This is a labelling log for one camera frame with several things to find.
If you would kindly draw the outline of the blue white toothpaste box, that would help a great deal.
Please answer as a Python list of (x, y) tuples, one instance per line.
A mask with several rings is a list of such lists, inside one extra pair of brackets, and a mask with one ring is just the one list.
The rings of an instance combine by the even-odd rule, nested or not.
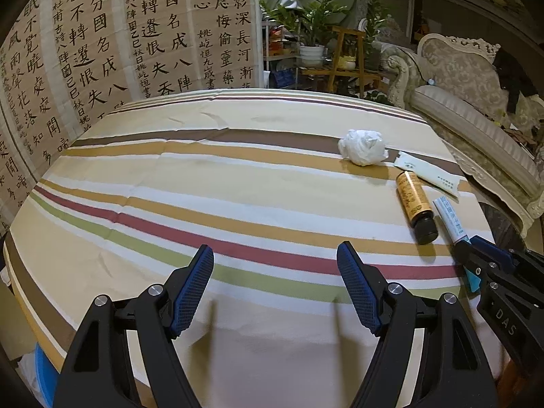
[[(433, 204), (445, 226), (446, 232), (451, 239), (453, 245), (456, 245), (461, 240), (469, 242), (469, 236), (461, 225), (459, 218), (453, 205), (445, 196), (440, 196), (434, 199)], [(477, 293), (480, 286), (480, 279), (468, 269), (465, 269), (466, 279), (469, 283), (471, 293)]]

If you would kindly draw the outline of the brown gold-label glass bottle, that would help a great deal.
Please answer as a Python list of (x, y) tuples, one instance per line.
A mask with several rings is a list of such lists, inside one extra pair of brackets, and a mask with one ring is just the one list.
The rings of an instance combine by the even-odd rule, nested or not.
[(418, 245), (432, 243), (438, 237), (434, 211), (422, 184), (413, 171), (403, 171), (396, 177), (396, 190)]

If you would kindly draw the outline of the white long sachet packet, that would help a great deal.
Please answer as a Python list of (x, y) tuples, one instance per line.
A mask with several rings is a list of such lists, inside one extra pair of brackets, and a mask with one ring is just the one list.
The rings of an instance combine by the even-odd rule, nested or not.
[(394, 166), (400, 170), (412, 171), (420, 179), (447, 192), (449, 195), (459, 197), (460, 178), (457, 175), (443, 170), (430, 162), (413, 157), (412, 155), (399, 152), (394, 161)]

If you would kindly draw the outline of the white tissue ball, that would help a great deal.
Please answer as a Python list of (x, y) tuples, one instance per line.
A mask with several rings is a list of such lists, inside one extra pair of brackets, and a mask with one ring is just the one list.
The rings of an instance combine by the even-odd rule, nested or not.
[(375, 165), (388, 158), (388, 150), (382, 135), (371, 130), (350, 129), (338, 141), (341, 157), (355, 165)]

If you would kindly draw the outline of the black trash bag bin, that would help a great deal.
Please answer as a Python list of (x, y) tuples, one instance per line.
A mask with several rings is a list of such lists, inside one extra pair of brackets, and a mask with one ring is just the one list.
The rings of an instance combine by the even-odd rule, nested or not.
[(489, 224), (495, 245), (506, 251), (522, 252), (526, 243), (510, 218), (490, 204), (479, 202), (480, 208)]

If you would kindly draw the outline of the blue plastic basin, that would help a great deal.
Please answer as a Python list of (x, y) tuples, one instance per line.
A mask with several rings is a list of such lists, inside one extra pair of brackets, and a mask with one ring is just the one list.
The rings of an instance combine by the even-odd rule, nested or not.
[(59, 373), (38, 344), (35, 347), (35, 368), (40, 393), (45, 405), (53, 408)]

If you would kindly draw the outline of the ornate cream sofa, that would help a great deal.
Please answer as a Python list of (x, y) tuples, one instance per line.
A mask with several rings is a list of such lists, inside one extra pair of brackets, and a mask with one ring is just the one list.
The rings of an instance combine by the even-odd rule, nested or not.
[(381, 65), (394, 74), (388, 99), (420, 115), (463, 173), (494, 195), (526, 234), (543, 215), (543, 100), (508, 91), (495, 68), (500, 44), (424, 36), (416, 51), (381, 45)]

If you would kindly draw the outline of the black garment on sofa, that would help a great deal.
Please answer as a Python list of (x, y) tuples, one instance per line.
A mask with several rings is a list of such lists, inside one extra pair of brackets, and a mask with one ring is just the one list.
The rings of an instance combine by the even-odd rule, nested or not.
[(506, 107), (508, 113), (515, 114), (520, 94), (523, 94), (526, 98), (538, 94), (537, 88), (522, 65), (504, 48), (498, 49), (493, 66), (498, 75), (501, 88), (508, 92)]

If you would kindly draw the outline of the small floor plant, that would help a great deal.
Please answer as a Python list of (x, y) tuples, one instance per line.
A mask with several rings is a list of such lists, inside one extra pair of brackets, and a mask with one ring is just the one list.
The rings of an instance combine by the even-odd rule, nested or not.
[(393, 106), (392, 102), (388, 99), (386, 93), (383, 93), (378, 89), (365, 91), (363, 99), (383, 105)]

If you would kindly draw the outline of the striped tablecloth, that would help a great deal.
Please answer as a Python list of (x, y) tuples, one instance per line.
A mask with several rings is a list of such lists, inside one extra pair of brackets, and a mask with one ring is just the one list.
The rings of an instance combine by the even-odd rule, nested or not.
[[(388, 158), (341, 157), (350, 129)], [(336, 250), (417, 296), (477, 299), (445, 232), (418, 245), (399, 201), (406, 152), (459, 176), (414, 113), (286, 90), (225, 89), (131, 103), (66, 148), (21, 205), (4, 245), (13, 291), (60, 368), (92, 300), (130, 299), (206, 244), (215, 266), (174, 347), (206, 407), (346, 407), (372, 358)]]

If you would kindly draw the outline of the wooden plant stand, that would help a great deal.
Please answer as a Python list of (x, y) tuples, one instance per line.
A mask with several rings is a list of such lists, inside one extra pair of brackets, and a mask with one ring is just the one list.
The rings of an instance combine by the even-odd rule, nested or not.
[(300, 73), (312, 79), (314, 89), (319, 87), (317, 80), (320, 80), (326, 93), (356, 94), (363, 98), (365, 91), (378, 89), (382, 76), (365, 63), (366, 32), (333, 26), (331, 33), (336, 41), (331, 61), (323, 59), (319, 66), (301, 65)]

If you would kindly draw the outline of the yellow bowl on stand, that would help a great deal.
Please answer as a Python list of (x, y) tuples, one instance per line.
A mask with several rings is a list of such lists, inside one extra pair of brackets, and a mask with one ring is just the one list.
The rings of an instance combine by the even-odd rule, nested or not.
[(357, 68), (357, 59), (355, 56), (341, 56), (339, 67), (343, 70), (353, 71)]

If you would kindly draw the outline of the tall leafy plant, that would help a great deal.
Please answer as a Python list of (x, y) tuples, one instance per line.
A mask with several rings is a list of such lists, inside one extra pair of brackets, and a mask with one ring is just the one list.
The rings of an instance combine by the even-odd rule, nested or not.
[(382, 0), (366, 0), (365, 37), (363, 41), (364, 66), (366, 70), (377, 71), (380, 65), (381, 47), (374, 46), (380, 30), (386, 25), (389, 17), (388, 8)]

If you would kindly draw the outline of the potted green plant white pot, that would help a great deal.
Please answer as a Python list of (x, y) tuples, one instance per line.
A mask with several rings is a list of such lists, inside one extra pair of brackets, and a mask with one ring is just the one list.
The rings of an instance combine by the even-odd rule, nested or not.
[(335, 19), (350, 11), (338, 0), (309, 0), (296, 8), (271, 6), (261, 0), (260, 7), (267, 18), (297, 36), (301, 64), (310, 68), (323, 66), (325, 47), (334, 36)]

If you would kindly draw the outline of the metal shelf rack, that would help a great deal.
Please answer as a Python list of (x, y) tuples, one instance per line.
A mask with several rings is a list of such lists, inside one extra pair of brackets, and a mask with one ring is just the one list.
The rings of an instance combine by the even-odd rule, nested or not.
[(299, 36), (273, 20), (263, 20), (261, 27), (265, 87), (298, 89)]

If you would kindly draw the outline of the calligraphy folding screen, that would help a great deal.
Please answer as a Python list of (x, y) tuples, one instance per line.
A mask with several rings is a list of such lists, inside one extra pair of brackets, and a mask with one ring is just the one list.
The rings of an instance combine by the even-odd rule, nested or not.
[(1, 226), (80, 135), (138, 100), (263, 83), (258, 0), (28, 0), (1, 45)]

